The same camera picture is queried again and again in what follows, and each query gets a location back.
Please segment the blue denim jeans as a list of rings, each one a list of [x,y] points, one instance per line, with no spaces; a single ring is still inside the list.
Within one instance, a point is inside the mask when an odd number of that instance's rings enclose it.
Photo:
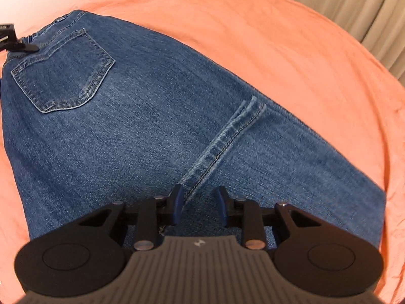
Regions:
[[[378,246],[383,190],[293,114],[202,54],[81,10],[23,39],[1,78],[4,146],[31,239],[113,201],[185,188],[168,235],[222,235],[213,190],[289,202]]]

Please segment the orange bed sheet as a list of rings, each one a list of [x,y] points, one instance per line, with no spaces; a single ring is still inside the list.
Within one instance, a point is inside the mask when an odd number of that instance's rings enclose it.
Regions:
[[[404,87],[365,47],[292,0],[1,0],[26,35],[74,9],[162,32],[213,59],[315,130],[384,192],[377,293],[404,298]]]

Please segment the beige pleated curtain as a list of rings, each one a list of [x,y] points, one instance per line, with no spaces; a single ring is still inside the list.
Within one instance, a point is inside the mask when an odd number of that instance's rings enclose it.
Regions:
[[[404,82],[404,0],[295,0],[326,16]]]

